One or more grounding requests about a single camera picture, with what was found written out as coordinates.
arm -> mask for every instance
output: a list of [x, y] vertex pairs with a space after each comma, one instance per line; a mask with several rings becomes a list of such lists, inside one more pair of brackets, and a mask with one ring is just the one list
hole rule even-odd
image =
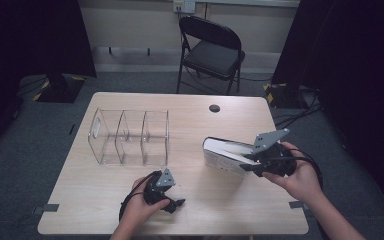
[[[290, 143], [282, 144], [287, 149], [297, 149]], [[291, 153], [293, 156], [303, 157], [298, 151], [291, 150]], [[281, 177], [268, 172], [264, 172], [263, 176], [306, 204], [330, 239], [364, 239], [326, 198], [310, 163], [297, 160], [295, 173], [289, 177]]]
[[[143, 178], [136, 180], [133, 184], [132, 189], [139, 184]], [[138, 193], [134, 195], [130, 201], [127, 203], [127, 207], [124, 210], [123, 217], [120, 220], [117, 228], [115, 229], [111, 240], [127, 240], [130, 239], [137, 229], [146, 221], [148, 218], [167, 206], [170, 202], [168, 199], [164, 199], [160, 202], [155, 203], [154, 205], [148, 205], [143, 199], [143, 190], [146, 186], [145, 181], [139, 188], [134, 192]]]

black curtain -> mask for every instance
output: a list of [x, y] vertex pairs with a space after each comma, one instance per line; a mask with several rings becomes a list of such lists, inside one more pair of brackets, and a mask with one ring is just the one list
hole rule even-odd
[[[313, 22], [317, 10], [324, 16]], [[384, 0], [302, 0], [274, 81], [320, 89], [348, 150], [384, 193]]]
[[0, 117], [23, 77], [48, 71], [96, 77], [77, 0], [0, 0]]

chair backrest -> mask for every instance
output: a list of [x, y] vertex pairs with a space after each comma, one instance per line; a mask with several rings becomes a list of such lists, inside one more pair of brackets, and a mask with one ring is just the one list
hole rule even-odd
[[230, 28], [195, 16], [186, 16], [179, 21], [180, 31], [192, 37], [230, 49], [241, 50], [238, 35]]

gray carpet floor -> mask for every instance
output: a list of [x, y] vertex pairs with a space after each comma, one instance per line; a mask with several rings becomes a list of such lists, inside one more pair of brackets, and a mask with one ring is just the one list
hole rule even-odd
[[[268, 74], [242, 74], [267, 79]], [[22, 85], [40, 79], [31, 76]], [[18, 117], [0, 137], [0, 239], [108, 239], [109, 236], [42, 236], [36, 207], [48, 202], [85, 110], [95, 92], [175, 93], [177, 73], [98, 73], [88, 78], [74, 103], [32, 101], [38, 81], [20, 89], [24, 99]], [[196, 84], [187, 74], [184, 79]], [[210, 83], [224, 91], [226, 85]], [[232, 95], [264, 97], [264, 81], [243, 80]], [[183, 94], [206, 94], [185, 85]], [[305, 93], [311, 101], [313, 93]], [[301, 109], [271, 109], [275, 123]], [[319, 164], [325, 193], [340, 212], [367, 238], [384, 239], [384, 196], [371, 176], [342, 147], [332, 123], [321, 110], [288, 126], [286, 141], [308, 152]], [[321, 239], [316, 220], [306, 211], [310, 230], [303, 236], [256, 236], [254, 239]], [[229, 237], [223, 239], [247, 239]]]

chair leg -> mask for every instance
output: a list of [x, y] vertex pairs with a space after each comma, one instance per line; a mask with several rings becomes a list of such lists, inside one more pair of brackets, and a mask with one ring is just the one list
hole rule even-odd
[[239, 92], [239, 85], [241, 82], [241, 68], [238, 69], [238, 83], [236, 85], [236, 91]]
[[226, 92], [226, 96], [229, 95], [229, 92], [230, 92], [230, 89], [232, 88], [232, 83], [233, 83], [233, 80], [235, 79], [235, 75], [232, 76], [232, 78], [230, 79], [229, 81], [229, 86], [227, 87], [227, 92]]
[[179, 75], [177, 76], [176, 94], [179, 94], [179, 90], [180, 90], [180, 81], [181, 81], [181, 78], [182, 78], [182, 68], [183, 68], [183, 64], [180, 63]]

